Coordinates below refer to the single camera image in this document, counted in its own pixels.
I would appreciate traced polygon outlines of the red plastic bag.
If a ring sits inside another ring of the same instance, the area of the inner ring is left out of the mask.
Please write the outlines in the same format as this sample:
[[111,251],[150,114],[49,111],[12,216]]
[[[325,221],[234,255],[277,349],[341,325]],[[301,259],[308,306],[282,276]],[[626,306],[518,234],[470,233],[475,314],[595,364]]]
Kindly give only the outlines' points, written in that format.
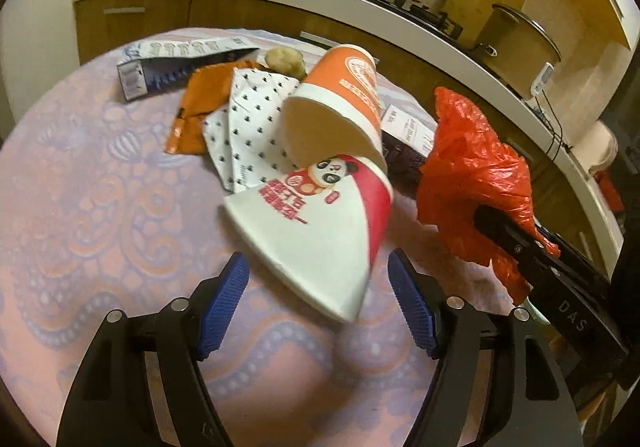
[[515,259],[474,226],[481,204],[496,208],[558,257],[557,245],[536,230],[532,181],[526,160],[499,140],[472,100],[439,86],[434,89],[438,126],[434,147],[420,167],[416,191],[418,221],[434,225],[451,253],[489,266],[515,304],[530,288]]

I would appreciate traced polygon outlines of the white red panda paper cup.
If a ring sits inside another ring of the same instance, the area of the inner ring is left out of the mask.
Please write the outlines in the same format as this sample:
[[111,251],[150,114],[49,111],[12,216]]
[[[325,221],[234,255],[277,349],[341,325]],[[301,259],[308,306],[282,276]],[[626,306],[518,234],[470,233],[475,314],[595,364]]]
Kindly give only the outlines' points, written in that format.
[[224,208],[250,248],[297,297],[351,323],[393,198],[375,162],[337,155],[230,195]]

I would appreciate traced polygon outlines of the orange white paper cup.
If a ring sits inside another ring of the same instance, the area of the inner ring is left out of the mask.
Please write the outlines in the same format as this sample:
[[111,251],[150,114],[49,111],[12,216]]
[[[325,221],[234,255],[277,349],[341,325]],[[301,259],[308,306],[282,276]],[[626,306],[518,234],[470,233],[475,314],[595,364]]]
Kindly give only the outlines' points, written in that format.
[[386,171],[383,112],[373,56],[354,44],[334,46],[282,104],[284,149],[297,167],[350,155]]

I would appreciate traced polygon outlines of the orange fruit peel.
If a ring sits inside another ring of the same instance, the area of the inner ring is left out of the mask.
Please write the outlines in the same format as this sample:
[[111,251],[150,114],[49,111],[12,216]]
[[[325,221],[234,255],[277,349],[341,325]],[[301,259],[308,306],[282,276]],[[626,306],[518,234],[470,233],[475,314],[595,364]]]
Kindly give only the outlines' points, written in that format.
[[298,81],[303,81],[307,77],[304,56],[295,48],[287,48],[286,46],[270,48],[265,55],[265,62],[271,70],[278,74],[284,74]]

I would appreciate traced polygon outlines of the orange snack wrapper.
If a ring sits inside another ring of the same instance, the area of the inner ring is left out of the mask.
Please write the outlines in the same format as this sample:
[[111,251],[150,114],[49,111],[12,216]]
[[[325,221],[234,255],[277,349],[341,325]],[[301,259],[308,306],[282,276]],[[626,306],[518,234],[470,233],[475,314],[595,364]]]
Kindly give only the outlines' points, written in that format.
[[204,155],[207,152],[203,137],[203,121],[228,103],[235,69],[267,68],[257,60],[209,65],[195,70],[169,132],[165,152],[169,155]]

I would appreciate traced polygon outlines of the white blue milk carton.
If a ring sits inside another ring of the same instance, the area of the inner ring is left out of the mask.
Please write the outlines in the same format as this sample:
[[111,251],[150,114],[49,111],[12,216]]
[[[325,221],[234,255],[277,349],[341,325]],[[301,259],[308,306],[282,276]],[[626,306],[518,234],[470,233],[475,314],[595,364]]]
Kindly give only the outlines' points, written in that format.
[[209,65],[252,58],[259,48],[243,37],[149,40],[126,46],[116,70],[126,102],[164,92]]

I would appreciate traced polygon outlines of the red item on counter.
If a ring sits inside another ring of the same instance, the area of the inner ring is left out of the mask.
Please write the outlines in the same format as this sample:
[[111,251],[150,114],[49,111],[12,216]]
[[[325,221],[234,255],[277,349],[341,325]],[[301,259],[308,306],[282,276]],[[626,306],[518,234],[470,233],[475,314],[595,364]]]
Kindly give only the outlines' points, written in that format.
[[623,200],[620,198],[620,194],[615,188],[611,175],[608,174],[608,170],[598,171],[594,174],[594,179],[596,180],[600,192],[610,210],[614,214],[624,213],[625,206]]

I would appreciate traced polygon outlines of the cream electric kettle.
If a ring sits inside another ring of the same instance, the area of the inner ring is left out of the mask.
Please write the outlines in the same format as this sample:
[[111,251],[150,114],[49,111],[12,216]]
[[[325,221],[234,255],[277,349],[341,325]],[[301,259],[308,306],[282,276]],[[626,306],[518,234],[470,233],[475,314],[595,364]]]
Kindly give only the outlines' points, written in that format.
[[586,170],[590,175],[607,169],[618,152],[614,132],[601,120],[594,122],[584,137]]

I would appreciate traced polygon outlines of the white power adapter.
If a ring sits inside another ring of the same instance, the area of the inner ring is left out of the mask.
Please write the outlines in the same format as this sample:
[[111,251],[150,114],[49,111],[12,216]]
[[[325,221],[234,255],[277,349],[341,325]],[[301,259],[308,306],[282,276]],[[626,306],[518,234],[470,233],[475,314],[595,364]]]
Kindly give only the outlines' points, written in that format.
[[541,94],[552,78],[554,70],[555,68],[552,63],[545,63],[530,85],[530,94],[533,96]]

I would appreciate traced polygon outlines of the white dotted paper wrapper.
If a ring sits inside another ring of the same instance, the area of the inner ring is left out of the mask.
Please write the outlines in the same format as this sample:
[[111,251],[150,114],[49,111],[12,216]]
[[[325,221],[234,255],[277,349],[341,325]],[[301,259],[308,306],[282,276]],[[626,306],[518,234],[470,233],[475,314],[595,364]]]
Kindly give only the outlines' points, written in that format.
[[280,138],[284,100],[299,81],[258,69],[233,70],[228,102],[203,122],[203,137],[210,159],[230,193],[294,169]]

